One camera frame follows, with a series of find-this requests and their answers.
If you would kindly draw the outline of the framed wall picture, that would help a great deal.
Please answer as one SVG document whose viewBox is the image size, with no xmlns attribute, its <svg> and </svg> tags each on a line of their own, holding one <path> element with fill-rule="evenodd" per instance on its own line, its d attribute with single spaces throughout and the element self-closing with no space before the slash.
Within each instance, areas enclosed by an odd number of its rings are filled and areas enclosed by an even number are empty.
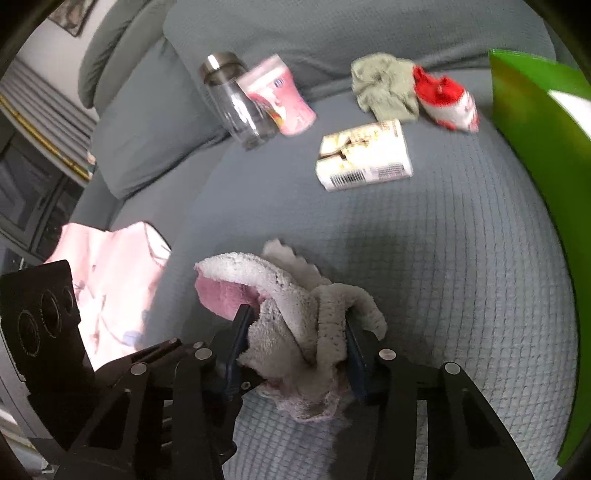
<svg viewBox="0 0 591 480">
<path fill-rule="evenodd" d="M 72 37 L 77 37 L 95 3 L 95 0 L 66 0 L 49 15 L 49 19 Z"/>
</svg>

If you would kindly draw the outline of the clear glass jar metal lid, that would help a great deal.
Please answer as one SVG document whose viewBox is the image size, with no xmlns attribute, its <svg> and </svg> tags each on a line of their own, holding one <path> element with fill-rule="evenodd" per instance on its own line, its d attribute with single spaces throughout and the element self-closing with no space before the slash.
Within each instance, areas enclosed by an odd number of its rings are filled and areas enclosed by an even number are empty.
<svg viewBox="0 0 591 480">
<path fill-rule="evenodd" d="M 209 54 L 199 73 L 226 131 L 242 148 L 255 149 L 276 136 L 276 123 L 238 85 L 246 67 L 235 53 Z"/>
</svg>

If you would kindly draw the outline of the tissue pack with burger print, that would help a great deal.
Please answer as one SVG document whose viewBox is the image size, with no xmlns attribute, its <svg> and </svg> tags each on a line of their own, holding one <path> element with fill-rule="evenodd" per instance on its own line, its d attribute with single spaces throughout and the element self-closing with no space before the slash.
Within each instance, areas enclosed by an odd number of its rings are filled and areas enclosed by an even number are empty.
<svg viewBox="0 0 591 480">
<path fill-rule="evenodd" d="M 411 178 L 414 170 L 400 121 L 322 137 L 315 174 L 328 192 Z"/>
</svg>

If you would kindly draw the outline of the green storage box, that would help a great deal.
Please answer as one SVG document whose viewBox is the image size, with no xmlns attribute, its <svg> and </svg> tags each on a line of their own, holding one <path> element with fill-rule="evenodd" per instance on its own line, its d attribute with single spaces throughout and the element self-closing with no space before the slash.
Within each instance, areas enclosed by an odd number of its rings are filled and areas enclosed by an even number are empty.
<svg viewBox="0 0 591 480">
<path fill-rule="evenodd" d="M 573 409 L 558 455 L 574 459 L 590 431 L 590 83 L 524 52 L 489 53 L 493 122 L 528 170 L 562 242 L 578 321 Z"/>
</svg>

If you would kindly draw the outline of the white and pink fuzzy cloth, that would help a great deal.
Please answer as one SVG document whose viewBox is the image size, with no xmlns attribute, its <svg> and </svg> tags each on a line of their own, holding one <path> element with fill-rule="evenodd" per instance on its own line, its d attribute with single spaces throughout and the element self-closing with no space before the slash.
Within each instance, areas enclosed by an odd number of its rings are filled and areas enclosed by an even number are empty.
<svg viewBox="0 0 591 480">
<path fill-rule="evenodd" d="M 259 255 L 222 253 L 194 269 L 207 310 L 226 320 L 242 305 L 256 313 L 238 363 L 263 377 L 260 394 L 297 422 L 334 418 L 349 390 L 338 369 L 346 359 L 346 314 L 378 339 L 387 333 L 374 298 L 361 287 L 332 282 L 277 239 Z"/>
</svg>

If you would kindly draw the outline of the pink plastic cup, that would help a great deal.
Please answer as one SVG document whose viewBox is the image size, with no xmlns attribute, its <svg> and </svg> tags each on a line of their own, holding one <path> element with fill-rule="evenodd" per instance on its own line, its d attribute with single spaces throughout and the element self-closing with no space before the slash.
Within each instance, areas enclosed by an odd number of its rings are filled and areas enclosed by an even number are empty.
<svg viewBox="0 0 591 480">
<path fill-rule="evenodd" d="M 280 133 L 296 136 L 314 124 L 317 115 L 301 97 L 293 74 L 279 55 L 273 55 L 238 78 L 238 86 L 270 115 Z"/>
</svg>

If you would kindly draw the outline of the dark tv cabinet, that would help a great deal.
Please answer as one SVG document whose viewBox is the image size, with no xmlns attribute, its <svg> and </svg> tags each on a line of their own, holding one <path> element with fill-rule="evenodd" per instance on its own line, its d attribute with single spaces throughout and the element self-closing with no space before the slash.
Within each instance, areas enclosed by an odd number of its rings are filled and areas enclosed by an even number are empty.
<svg viewBox="0 0 591 480">
<path fill-rule="evenodd" d="M 6 118 L 1 118 L 1 272 L 45 262 L 83 192 Z"/>
</svg>

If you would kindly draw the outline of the red and white sock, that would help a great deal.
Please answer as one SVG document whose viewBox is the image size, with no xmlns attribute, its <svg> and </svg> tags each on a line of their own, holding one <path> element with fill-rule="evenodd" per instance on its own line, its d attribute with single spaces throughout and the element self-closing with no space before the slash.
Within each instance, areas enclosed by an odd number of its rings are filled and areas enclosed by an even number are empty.
<svg viewBox="0 0 591 480">
<path fill-rule="evenodd" d="M 480 116 L 472 94 L 448 76 L 434 77 L 422 67 L 413 69 L 415 95 L 438 125 L 469 133 L 479 131 Z"/>
</svg>

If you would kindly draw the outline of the pink plastic bag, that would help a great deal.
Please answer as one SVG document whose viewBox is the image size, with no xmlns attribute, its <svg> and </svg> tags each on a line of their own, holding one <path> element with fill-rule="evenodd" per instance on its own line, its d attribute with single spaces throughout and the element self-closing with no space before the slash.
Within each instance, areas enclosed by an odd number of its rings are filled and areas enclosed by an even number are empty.
<svg viewBox="0 0 591 480">
<path fill-rule="evenodd" d="M 169 255 L 166 241 L 145 222 L 117 231 L 78 223 L 62 228 L 49 260 L 70 265 L 78 329 L 95 370 L 141 348 Z"/>
</svg>

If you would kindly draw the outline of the pale green knitted cloth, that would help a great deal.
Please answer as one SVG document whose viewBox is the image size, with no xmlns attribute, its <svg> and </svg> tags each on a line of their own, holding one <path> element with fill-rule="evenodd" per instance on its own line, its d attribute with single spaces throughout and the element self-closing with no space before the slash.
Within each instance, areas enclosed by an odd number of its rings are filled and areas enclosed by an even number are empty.
<svg viewBox="0 0 591 480">
<path fill-rule="evenodd" d="M 351 65 L 352 89 L 363 112 L 379 122 L 416 121 L 420 105 L 415 93 L 415 63 L 391 54 L 376 53 Z"/>
</svg>

